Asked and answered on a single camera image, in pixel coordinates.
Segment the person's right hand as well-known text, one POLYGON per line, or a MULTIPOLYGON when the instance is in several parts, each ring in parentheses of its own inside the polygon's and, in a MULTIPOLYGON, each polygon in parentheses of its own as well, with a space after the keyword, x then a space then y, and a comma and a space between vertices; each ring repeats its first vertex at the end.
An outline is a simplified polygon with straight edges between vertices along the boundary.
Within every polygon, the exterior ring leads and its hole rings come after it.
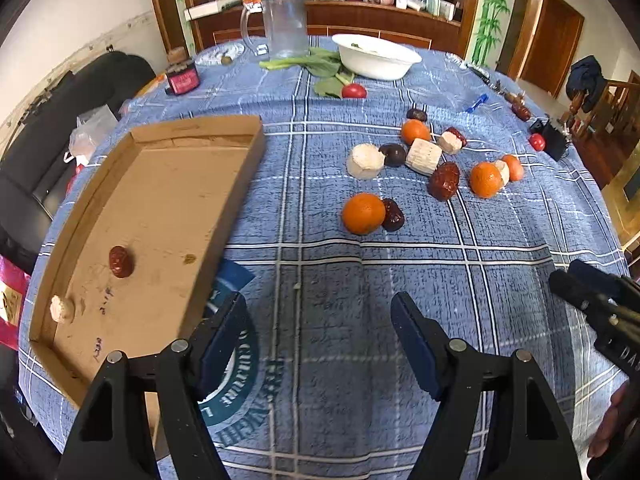
POLYGON ((611 396, 611 404, 606 410, 600 425, 594 434, 587 452, 588 458, 600 457, 607 449, 614 434, 620 404, 625 396, 629 382, 624 382, 611 396))

